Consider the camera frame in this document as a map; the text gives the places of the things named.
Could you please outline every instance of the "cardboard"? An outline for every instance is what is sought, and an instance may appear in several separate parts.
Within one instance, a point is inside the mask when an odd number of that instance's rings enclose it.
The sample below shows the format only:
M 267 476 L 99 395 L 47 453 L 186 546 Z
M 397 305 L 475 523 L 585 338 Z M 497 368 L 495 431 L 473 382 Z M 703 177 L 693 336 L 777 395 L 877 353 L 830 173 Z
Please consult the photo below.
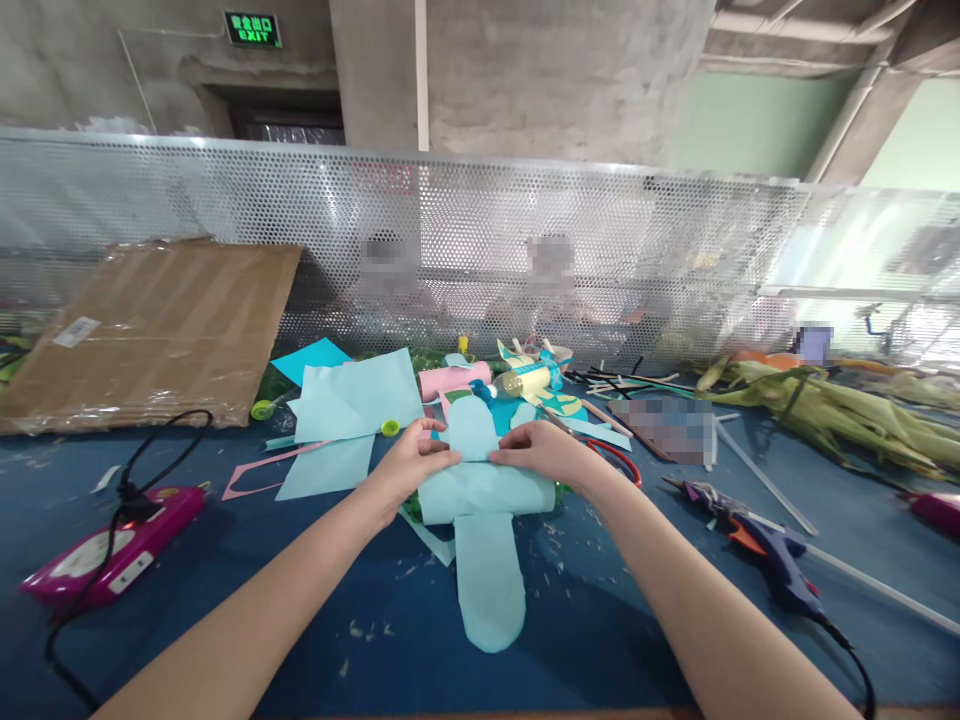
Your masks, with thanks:
M 199 408 L 218 427 L 247 425 L 300 250 L 111 248 L 0 396 L 0 434 L 156 425 Z

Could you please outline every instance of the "exit sign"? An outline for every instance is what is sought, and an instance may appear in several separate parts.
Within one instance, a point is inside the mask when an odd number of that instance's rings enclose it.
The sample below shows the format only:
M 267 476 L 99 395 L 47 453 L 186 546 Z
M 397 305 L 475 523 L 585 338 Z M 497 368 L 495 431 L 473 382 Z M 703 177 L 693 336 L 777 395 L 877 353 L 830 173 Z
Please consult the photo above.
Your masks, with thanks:
M 276 16 L 234 12 L 225 12 L 224 16 L 230 42 L 237 47 L 282 47 Z

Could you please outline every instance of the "power cord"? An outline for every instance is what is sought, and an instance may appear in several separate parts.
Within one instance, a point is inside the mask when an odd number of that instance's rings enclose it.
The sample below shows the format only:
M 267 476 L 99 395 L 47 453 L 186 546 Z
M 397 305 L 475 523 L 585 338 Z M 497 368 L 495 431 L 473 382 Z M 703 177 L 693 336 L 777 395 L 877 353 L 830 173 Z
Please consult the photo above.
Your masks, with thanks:
M 173 462 L 171 462 L 167 467 L 161 470 L 159 473 L 154 475 L 142 488 L 137 488 L 132 482 L 130 482 L 130 472 L 133 470 L 133 466 L 136 464 L 137 460 L 140 459 L 140 456 L 143 455 L 144 451 L 150 447 L 150 444 L 163 432 L 166 428 L 169 428 L 176 423 L 180 422 L 184 418 L 190 417 L 191 415 L 205 415 L 206 424 L 201 426 L 200 432 L 193 439 L 193 442 L 180 453 Z M 113 557 L 113 545 L 114 539 L 116 537 L 117 528 L 120 526 L 121 520 L 128 520 L 134 522 L 145 522 L 147 519 L 152 517 L 152 515 L 157 511 L 158 507 L 154 503 L 151 503 L 145 496 L 144 493 L 156 485 L 160 480 L 165 478 L 167 475 L 172 473 L 177 467 L 182 463 L 190 454 L 196 449 L 197 445 L 200 444 L 200 441 L 203 440 L 204 435 L 206 435 L 207 430 L 213 424 L 213 415 L 209 410 L 187 410 L 182 412 L 176 417 L 170 418 L 163 425 L 154 429 L 153 433 L 150 434 L 146 440 L 136 449 L 127 463 L 123 466 L 123 469 L 120 472 L 120 484 L 117 488 L 117 493 L 120 495 L 120 507 L 116 509 L 113 513 L 113 517 L 110 519 L 110 526 L 107 530 L 107 547 L 106 552 L 104 553 L 103 560 L 100 562 L 100 565 L 97 569 L 90 575 L 90 579 L 87 580 L 87 584 L 83 586 L 83 590 L 80 591 L 80 594 L 74 599 L 66 611 L 55 615 L 52 620 L 52 627 L 50 629 L 50 634 L 47 636 L 47 642 L 44 646 L 43 657 L 47 662 L 47 665 L 50 666 L 50 669 L 63 680 L 74 694 L 79 697 L 83 703 L 87 706 L 92 715 L 97 710 L 100 709 L 100 701 L 97 700 L 96 695 L 90 691 L 83 682 L 73 674 L 73 672 L 67 668 L 63 661 L 57 656 L 55 644 L 57 637 L 60 635 L 60 631 L 63 630 L 74 620 L 79 614 L 80 610 L 83 607 L 83 601 L 86 599 L 87 593 L 90 592 L 90 588 L 94 586 L 97 580 L 103 575 L 104 571 L 107 569 L 107 565 L 110 563 L 110 558 Z
M 866 718 L 866 720 L 874 720 L 877 715 L 877 695 L 873 689 L 873 681 L 870 680 L 870 674 L 860 661 L 860 656 L 857 655 L 856 650 L 854 650 L 853 643 L 847 639 L 846 635 L 840 632 L 840 628 L 827 620 L 826 616 L 821 615 L 820 617 L 814 618 L 813 621 L 826 630 L 830 637 L 836 640 L 837 644 L 846 650 L 850 654 L 850 657 L 853 658 L 853 662 L 856 663 L 857 670 L 860 671 L 860 676 L 863 678 L 863 685 L 867 692 L 867 700 L 863 708 L 863 717 Z

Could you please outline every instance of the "blue table surface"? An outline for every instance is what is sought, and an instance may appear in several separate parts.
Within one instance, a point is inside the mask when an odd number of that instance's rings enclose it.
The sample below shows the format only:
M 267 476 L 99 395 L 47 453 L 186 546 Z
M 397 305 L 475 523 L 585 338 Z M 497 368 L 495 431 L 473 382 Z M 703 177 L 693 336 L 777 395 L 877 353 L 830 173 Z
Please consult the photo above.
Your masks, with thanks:
M 766 411 L 743 411 L 726 427 L 750 449 L 758 447 L 768 422 Z M 19 583 L 108 522 L 115 493 L 90 491 L 146 434 L 136 429 L 0 441 L 5 717 L 83 715 L 78 700 L 43 663 L 50 613 L 21 594 Z M 178 430 L 155 443 L 138 467 L 139 477 L 169 462 L 189 437 Z M 116 604 L 88 613 L 61 634 L 61 657 L 99 697 L 114 693 L 344 496 L 277 503 L 275 492 L 267 491 L 221 502 L 234 466 L 265 457 L 265 437 L 264 427 L 211 432 L 165 483 L 210 481 L 206 508 Z M 761 571 L 722 534 L 709 531 L 707 518 L 657 487 L 665 473 L 708 480 L 756 512 L 796 528 L 777 501 L 722 442 L 711 474 L 702 466 L 663 463 L 634 443 L 644 492 L 847 697 L 862 701 L 860 679 L 845 655 L 809 622 L 786 616 L 770 599 Z M 372 464 L 389 444 L 377 439 Z M 245 476 L 237 489 L 279 482 L 291 463 L 267 465 Z M 816 545 L 960 620 L 960 543 L 921 523 L 894 491 L 839 469 L 784 434 L 773 438 L 758 464 L 819 528 Z M 455 569 L 436 561 L 398 518 L 361 554 L 294 646 L 258 714 L 691 704 L 666 638 L 595 512 L 568 495 L 553 513 L 520 517 L 514 525 L 527 617 L 512 647 L 486 655 L 467 641 Z M 960 639 L 816 558 L 801 564 L 820 588 L 831 618 L 857 646 L 881 703 L 960 701 Z M 351 627 L 362 636 L 355 637 Z

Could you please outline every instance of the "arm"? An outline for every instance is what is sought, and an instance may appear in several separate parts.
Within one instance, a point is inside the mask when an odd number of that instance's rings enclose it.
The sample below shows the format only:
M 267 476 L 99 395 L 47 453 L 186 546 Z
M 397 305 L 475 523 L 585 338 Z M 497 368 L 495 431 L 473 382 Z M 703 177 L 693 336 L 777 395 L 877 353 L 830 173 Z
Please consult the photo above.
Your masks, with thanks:
M 96 720 L 249 718 L 274 673 L 367 543 L 430 473 L 460 461 L 410 425 L 356 490 L 141 670 Z
M 710 720 L 859 718 L 806 656 L 646 495 L 550 423 L 521 425 L 492 462 L 570 485 L 600 511 Z

